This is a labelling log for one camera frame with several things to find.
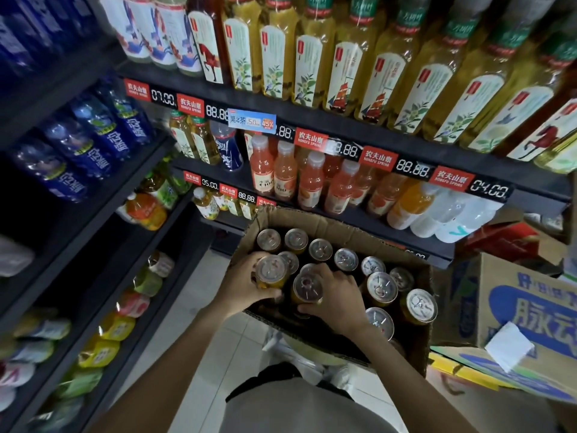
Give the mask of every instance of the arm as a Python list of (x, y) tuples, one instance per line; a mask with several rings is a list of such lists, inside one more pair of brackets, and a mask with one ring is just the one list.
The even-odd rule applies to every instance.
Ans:
[(363, 351), (391, 396), (410, 433), (477, 433), (472, 425), (431, 386), (380, 330), (366, 319), (361, 292), (352, 276), (331, 272), (326, 264), (316, 273), (322, 281), (320, 304), (299, 306), (299, 311), (318, 316), (336, 333)]
[(176, 415), (198, 364), (222, 322), (254, 302), (280, 295), (257, 289), (251, 272), (265, 252), (229, 268), (212, 302), (169, 349), (90, 428), (90, 433), (164, 433)]

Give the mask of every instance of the open cardboard box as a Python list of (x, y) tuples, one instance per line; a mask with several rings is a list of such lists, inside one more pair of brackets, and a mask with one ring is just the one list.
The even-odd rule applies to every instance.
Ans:
[[(415, 287), (434, 293), (430, 278), (435, 269), (420, 258), (387, 245), (383, 240), (355, 227), (345, 225), (338, 220), (290, 208), (271, 206), (259, 208), (256, 219), (247, 228), (231, 259), (231, 264), (256, 250), (256, 236), (260, 231), (275, 227), (281, 229), (301, 228), (309, 235), (309, 242), (315, 238), (324, 238), (336, 246), (335, 250), (339, 247), (348, 247), (358, 254), (374, 255), (385, 262), (387, 269), (396, 266), (406, 267), (415, 276)], [(292, 283), (292, 278), (287, 281), (283, 289), (285, 292), (283, 304), (277, 305), (271, 301), (260, 301), (245, 312), (316, 349), (358, 365), (368, 366), (367, 358), (347, 338), (333, 333), (320, 319), (315, 317), (301, 319), (290, 311), (290, 295), (287, 294), (290, 291), (289, 283)], [(432, 325), (416, 326), (406, 322), (402, 318), (398, 302), (397, 299), (395, 303), (386, 308), (395, 323), (395, 335), (393, 337), (406, 350), (408, 362), (425, 376)]]

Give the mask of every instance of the box of cans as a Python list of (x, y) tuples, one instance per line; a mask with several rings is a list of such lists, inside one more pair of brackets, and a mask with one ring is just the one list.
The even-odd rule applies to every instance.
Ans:
[(369, 366), (352, 342), (297, 310), (299, 304), (322, 300), (320, 279), (310, 269), (326, 263), (354, 277), (367, 320), (379, 327), (383, 342), (425, 374), (437, 301), (430, 287), (434, 269), (423, 260), (338, 220), (271, 206), (259, 208), (231, 264), (257, 250), (270, 253), (256, 265), (257, 285), (281, 289), (283, 298), (260, 301), (247, 313), (316, 349)]
[[(431, 349), (529, 393), (577, 404), (577, 288), (483, 253), (439, 272)], [(506, 372), (485, 350), (513, 322), (534, 345)]]

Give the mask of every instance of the yellow bottle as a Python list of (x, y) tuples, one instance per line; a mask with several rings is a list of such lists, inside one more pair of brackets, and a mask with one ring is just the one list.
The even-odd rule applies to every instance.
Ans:
[(307, 0), (301, 25), (292, 102), (317, 108), (327, 97), (335, 51), (336, 22), (332, 17), (332, 0)]
[(211, 166), (218, 164), (220, 162), (220, 153), (206, 118), (189, 116), (188, 123), (191, 127), (194, 145), (200, 159)]
[(263, 94), (288, 100), (294, 84), (295, 35), (302, 33), (297, 10), (291, 0), (267, 0), (259, 22)]
[(533, 162), (555, 173), (568, 174), (577, 169), (577, 132), (567, 135), (558, 145), (539, 154)]
[(511, 0), (499, 24), (471, 51), (423, 120), (423, 137), (453, 144), (497, 94), (512, 71), (512, 57), (553, 0)]
[(361, 79), (372, 69), (368, 59), (376, 40), (373, 19), (378, 1), (352, 0), (349, 19), (337, 23), (331, 80), (323, 103), (326, 111), (349, 116), (361, 98)]
[(262, 10), (256, 0), (224, 1), (224, 39), (235, 89), (256, 93), (263, 88), (258, 25)]
[(214, 220), (219, 213), (218, 205), (212, 196), (202, 187), (194, 189), (192, 202), (196, 205), (200, 214), (208, 220)]
[(186, 122), (186, 114), (172, 109), (169, 120), (170, 132), (177, 141), (177, 149), (187, 158), (200, 159), (194, 145), (191, 127)]
[(427, 14), (430, 0), (399, 0), (396, 20), (379, 36), (369, 59), (370, 77), (364, 84), (362, 102), (357, 104), (355, 118), (383, 124), (384, 112), (395, 87), (401, 86), (405, 68), (420, 47), (419, 30)]
[(563, 72), (577, 57), (577, 11), (514, 73), (458, 138), (459, 145), (491, 152), (559, 89)]
[(389, 100), (389, 129), (417, 134), (422, 120), (465, 58), (465, 44), (491, 0), (455, 0), (441, 33), (425, 43)]

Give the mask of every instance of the person's right hand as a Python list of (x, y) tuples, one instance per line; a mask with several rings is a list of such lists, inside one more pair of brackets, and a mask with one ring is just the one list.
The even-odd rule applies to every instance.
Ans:
[(320, 276), (322, 301), (320, 304), (301, 304), (299, 312), (321, 318), (333, 331), (349, 339), (358, 330), (371, 325), (365, 315), (361, 291), (352, 275), (331, 272), (325, 263), (317, 264), (311, 273)]

